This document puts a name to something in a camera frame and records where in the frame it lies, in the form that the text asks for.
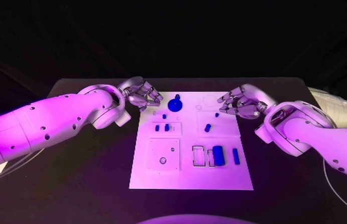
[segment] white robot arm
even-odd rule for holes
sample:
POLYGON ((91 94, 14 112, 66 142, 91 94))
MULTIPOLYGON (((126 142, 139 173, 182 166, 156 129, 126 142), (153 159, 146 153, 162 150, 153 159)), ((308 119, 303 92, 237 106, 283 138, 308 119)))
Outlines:
POLYGON ((74 137, 91 123, 95 129, 130 120, 126 100, 139 106, 159 106, 162 96, 141 77, 117 87, 92 85, 78 94, 40 100, 0 116, 0 164, 74 137))
POLYGON ((347 129, 340 128, 328 115, 303 101, 277 103, 253 85, 244 84, 222 95, 220 111, 256 119, 264 114, 264 121, 254 130, 266 142, 273 143, 293 156, 299 156, 311 147, 318 151, 327 163, 340 172, 347 173, 347 129))

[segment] blue object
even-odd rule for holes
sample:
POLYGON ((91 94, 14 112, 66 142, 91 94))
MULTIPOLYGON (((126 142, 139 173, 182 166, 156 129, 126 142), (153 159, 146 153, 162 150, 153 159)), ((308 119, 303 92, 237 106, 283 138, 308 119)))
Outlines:
POLYGON ((225 165, 225 161, 224 161, 224 155, 222 155, 222 147, 220 145, 212 147, 212 157, 214 157, 214 165, 215 166, 222 166, 225 165))
POLYGON ((172 112, 179 111, 182 108, 182 101, 179 100, 179 95, 175 95, 175 98, 167 102, 167 109, 172 112))
POLYGON ((207 126, 205 126, 205 128, 204 128, 205 132, 209 132, 209 129, 211 129, 211 125, 207 124, 207 126))
POLYGON ((238 159, 238 154, 237 154, 237 149, 234 148, 233 149, 233 159, 234 159, 234 163, 235 165, 240 165, 240 159, 238 159))

